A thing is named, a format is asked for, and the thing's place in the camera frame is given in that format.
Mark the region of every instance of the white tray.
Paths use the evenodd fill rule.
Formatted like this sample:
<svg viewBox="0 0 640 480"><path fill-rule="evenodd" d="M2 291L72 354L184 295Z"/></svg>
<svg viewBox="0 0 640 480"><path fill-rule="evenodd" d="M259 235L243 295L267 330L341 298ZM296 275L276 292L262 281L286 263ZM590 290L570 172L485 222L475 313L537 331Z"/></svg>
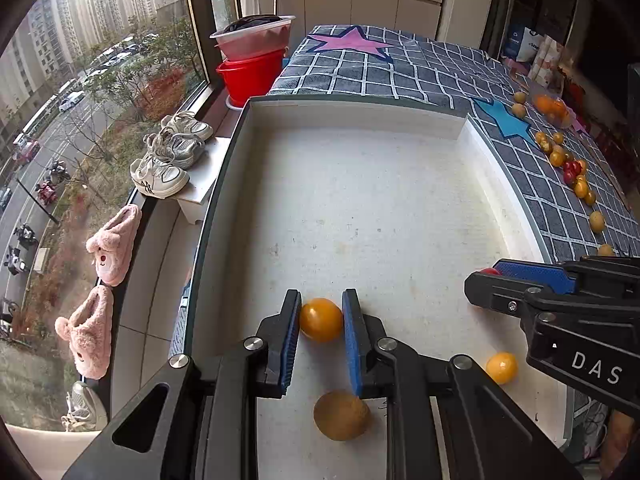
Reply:
<svg viewBox="0 0 640 480"><path fill-rule="evenodd" d="M567 388L526 365L517 319L471 306L463 292L471 272L499 258L543 261L532 219L472 122L387 103L250 101L204 222L188 350L198 363L253 335L288 288L303 303L340 305L353 287L363 311L418 353L466 353L480 365L516 354L520 373L504 389L561 446ZM352 442L316 429L314 403L336 388L350 389L343 341L301 333L286 397L258 399L262 480L385 478L382 400Z"/></svg>

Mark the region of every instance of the shoe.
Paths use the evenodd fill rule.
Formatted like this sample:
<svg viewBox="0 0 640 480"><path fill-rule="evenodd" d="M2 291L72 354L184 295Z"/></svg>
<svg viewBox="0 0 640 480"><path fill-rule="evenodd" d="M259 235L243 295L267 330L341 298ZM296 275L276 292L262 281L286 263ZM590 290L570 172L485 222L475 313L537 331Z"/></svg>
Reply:
<svg viewBox="0 0 640 480"><path fill-rule="evenodd" d="M164 116L160 124L163 128L172 126L179 134L196 135L202 140L207 140L213 135L213 128L207 123L197 121L193 112L178 112L172 116Z"/></svg>
<svg viewBox="0 0 640 480"><path fill-rule="evenodd" d="M156 198L167 198L180 191L189 181L189 173L148 152L131 163L130 174L138 191Z"/></svg>
<svg viewBox="0 0 640 480"><path fill-rule="evenodd" d="M194 134L179 134L165 126L157 134L145 136L146 150L161 162L176 168L190 168L204 153L204 140Z"/></svg>
<svg viewBox="0 0 640 480"><path fill-rule="evenodd" d="M56 319L56 333L69 341L78 373L90 379L100 379L109 368L112 315L111 289L97 285L69 319Z"/></svg>
<svg viewBox="0 0 640 480"><path fill-rule="evenodd" d="M95 273L103 283L117 286L127 275L141 216L137 205L126 205L86 241L86 250L95 253Z"/></svg>
<svg viewBox="0 0 640 480"><path fill-rule="evenodd" d="M66 394L68 412L62 416L65 431L101 431L107 425L107 412L98 395L82 381L76 381Z"/></svg>

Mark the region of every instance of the red bucket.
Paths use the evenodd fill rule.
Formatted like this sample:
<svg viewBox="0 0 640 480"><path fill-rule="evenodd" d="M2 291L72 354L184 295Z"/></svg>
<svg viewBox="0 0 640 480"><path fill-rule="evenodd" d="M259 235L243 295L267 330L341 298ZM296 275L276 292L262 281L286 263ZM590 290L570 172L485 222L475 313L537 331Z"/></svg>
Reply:
<svg viewBox="0 0 640 480"><path fill-rule="evenodd" d="M223 61L216 71L225 80L229 99L233 106L243 107L249 97L265 95L282 71L281 48L262 56L242 61Z"/></svg>

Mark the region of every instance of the pink slipper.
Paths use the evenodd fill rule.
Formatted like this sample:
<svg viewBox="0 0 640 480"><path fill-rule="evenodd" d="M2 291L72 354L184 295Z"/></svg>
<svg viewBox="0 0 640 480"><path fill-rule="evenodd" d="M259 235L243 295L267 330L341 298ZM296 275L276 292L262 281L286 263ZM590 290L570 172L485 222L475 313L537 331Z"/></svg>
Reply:
<svg viewBox="0 0 640 480"><path fill-rule="evenodd" d="M137 205L126 205L86 241L86 250L95 253L95 273L105 284L119 285L127 275L141 216Z"/></svg>
<svg viewBox="0 0 640 480"><path fill-rule="evenodd" d="M109 368L112 314L111 289L97 285L69 319L56 319L56 333L69 341L76 369L90 379L100 379Z"/></svg>

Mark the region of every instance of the street lamp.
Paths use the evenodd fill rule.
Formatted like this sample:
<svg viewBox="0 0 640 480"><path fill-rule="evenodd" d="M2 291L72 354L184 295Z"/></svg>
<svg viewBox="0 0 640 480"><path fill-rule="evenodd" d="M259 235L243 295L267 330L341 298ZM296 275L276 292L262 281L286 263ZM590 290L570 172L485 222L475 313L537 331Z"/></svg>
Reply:
<svg viewBox="0 0 640 480"><path fill-rule="evenodd" d="M20 185L20 187L27 192L27 195L29 195L31 200L33 200L38 205L38 207L44 211L44 214L47 215L55 225L60 225L60 221L55 216L53 216L49 211L44 209L44 206L40 202L38 202L36 197L34 197L26 187L24 187L24 184L20 181L20 179L17 176L15 177L15 180Z"/></svg>

